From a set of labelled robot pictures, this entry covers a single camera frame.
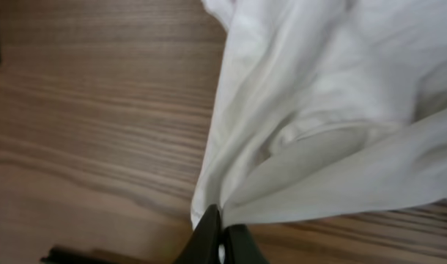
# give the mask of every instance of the wood grain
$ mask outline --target wood grain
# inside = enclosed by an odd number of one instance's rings
[[[0,263],[171,262],[224,42],[199,0],[0,0]],[[446,203],[251,229],[271,263],[447,263]]]

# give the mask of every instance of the wrinkled fabric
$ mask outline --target wrinkled fabric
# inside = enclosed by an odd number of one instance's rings
[[[228,36],[194,226],[447,198],[447,0],[203,1]]]

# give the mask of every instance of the brown wood surface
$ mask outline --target brown wood surface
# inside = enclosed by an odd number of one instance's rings
[[[0,264],[54,244],[170,263],[191,234],[220,25],[199,0],[0,0],[0,42]],[[275,264],[447,263],[444,202],[251,229]]]

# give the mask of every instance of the wooden surface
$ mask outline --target wooden surface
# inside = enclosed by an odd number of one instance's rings
[[[199,0],[0,0],[0,264],[172,261],[224,41]],[[251,229],[275,264],[447,263],[443,202]]]

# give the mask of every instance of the crumpled cloth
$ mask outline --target crumpled cloth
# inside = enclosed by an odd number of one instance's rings
[[[447,0],[203,0],[227,30],[196,226],[447,198]]]

